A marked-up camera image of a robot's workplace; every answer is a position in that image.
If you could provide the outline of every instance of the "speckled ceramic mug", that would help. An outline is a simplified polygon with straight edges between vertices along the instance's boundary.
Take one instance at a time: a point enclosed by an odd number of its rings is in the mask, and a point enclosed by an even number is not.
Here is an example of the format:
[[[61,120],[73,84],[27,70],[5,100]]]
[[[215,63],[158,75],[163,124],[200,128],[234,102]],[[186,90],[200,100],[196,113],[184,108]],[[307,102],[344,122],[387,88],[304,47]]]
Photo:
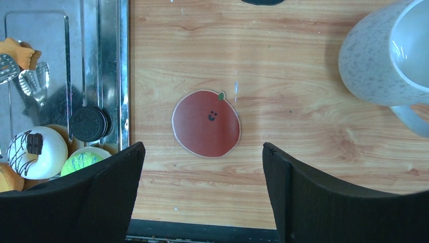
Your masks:
[[[429,104],[429,0],[393,3],[363,18],[344,40],[338,67],[355,96],[389,106],[429,138],[429,124],[410,108]]]

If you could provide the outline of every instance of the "metal tray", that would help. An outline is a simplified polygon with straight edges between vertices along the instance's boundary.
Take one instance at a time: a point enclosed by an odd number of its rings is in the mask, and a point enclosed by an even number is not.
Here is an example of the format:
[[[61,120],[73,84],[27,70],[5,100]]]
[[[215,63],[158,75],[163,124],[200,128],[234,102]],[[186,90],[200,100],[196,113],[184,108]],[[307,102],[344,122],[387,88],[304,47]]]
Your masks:
[[[42,52],[36,84],[16,77],[0,85],[0,161],[12,136],[33,126],[62,125],[71,138],[69,119],[86,105],[113,120],[112,132],[94,143],[128,147],[128,1],[2,1],[0,16],[2,41]]]

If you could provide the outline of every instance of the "black object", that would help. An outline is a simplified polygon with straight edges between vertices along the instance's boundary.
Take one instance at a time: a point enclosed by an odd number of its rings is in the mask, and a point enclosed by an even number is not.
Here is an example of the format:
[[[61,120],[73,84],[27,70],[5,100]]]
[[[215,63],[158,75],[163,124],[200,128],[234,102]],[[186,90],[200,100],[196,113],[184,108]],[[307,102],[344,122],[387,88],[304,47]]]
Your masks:
[[[144,156],[138,142],[67,176],[0,193],[0,241],[123,242]]]
[[[186,239],[187,241],[210,243],[278,243],[277,231],[274,229],[138,219],[131,219],[127,235],[135,238]]]
[[[70,120],[74,137],[82,142],[94,142],[106,136],[111,130],[108,114],[96,106],[84,106],[77,110]]]
[[[40,133],[27,135],[27,151],[30,154],[41,155],[43,148],[43,136]]]
[[[253,5],[277,5],[282,3],[284,0],[242,0],[245,3],[253,4]]]
[[[281,243],[429,240],[429,191],[397,195],[354,185],[271,143],[263,164]]]

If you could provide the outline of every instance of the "wooden table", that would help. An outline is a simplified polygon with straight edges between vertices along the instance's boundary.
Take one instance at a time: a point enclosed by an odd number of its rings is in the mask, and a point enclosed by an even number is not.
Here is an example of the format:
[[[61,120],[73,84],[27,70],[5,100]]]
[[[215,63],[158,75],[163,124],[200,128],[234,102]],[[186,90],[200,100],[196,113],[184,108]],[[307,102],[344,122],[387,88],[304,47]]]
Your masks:
[[[358,100],[338,74],[348,31],[389,2],[132,0],[132,141],[147,149],[133,218],[275,228],[266,141],[361,186],[429,189],[429,140]],[[241,141],[223,158],[192,155],[174,138],[173,109],[198,89],[225,91],[239,114]]]

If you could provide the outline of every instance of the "cartoon orange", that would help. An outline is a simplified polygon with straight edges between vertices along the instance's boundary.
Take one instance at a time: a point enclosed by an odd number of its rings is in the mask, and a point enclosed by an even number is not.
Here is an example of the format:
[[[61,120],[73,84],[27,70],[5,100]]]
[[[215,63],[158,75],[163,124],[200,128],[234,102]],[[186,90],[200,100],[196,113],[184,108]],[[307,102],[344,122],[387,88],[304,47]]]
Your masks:
[[[202,157],[227,154],[241,136],[240,120],[224,92],[199,90],[186,96],[175,107],[171,121],[177,141]]]

